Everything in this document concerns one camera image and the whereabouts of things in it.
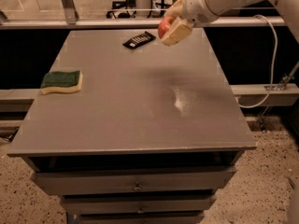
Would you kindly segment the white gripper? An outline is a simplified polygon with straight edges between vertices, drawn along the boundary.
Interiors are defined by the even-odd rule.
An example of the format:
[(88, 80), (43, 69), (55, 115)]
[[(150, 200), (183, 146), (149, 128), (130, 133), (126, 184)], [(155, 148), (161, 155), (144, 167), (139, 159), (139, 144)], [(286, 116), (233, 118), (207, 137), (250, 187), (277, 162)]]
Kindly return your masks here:
[(177, 0), (164, 15), (174, 18), (171, 28), (161, 39), (167, 46), (176, 45), (188, 37), (192, 33), (193, 23), (203, 26), (219, 17), (209, 9), (205, 0)]

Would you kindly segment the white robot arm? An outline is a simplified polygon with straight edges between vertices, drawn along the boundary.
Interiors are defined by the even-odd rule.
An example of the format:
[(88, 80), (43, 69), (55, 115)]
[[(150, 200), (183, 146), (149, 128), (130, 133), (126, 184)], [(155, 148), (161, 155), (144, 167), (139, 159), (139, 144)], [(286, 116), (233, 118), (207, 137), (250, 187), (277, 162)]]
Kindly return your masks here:
[[(205, 26), (227, 11), (253, 5), (263, 0), (177, 0), (158, 26), (158, 36), (167, 46), (186, 38), (196, 24)], [(267, 0), (299, 41), (299, 0)]]

